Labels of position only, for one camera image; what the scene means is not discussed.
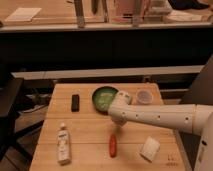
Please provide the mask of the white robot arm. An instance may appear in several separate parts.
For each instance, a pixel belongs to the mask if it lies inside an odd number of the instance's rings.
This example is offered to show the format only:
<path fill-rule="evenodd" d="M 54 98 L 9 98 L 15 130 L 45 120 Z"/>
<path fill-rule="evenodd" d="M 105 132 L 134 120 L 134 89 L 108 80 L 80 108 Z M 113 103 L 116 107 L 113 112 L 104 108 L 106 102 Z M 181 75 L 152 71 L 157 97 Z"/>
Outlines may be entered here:
<path fill-rule="evenodd" d="M 201 137 L 194 171 L 213 171 L 213 106 L 200 104 L 131 105 L 131 96 L 119 91 L 108 108 L 118 125 L 127 121 L 169 128 Z"/>

